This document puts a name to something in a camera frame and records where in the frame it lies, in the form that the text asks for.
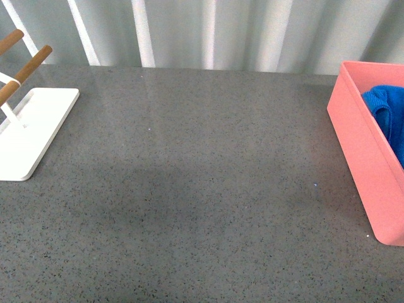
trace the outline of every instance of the curtain fold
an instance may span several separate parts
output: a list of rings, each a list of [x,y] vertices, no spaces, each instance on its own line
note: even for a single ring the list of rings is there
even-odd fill
[[[0,58],[48,64],[338,74],[343,60],[404,63],[401,0],[0,0]]]

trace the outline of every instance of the pink box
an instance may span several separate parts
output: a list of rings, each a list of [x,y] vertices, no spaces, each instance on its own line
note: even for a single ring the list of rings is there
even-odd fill
[[[376,85],[404,87],[404,65],[342,62],[327,110],[374,235],[404,246],[404,170],[361,97]]]

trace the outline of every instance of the blue towel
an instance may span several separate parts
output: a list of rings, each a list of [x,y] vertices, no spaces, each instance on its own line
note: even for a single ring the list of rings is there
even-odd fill
[[[378,85],[362,97],[404,167],[404,88]]]

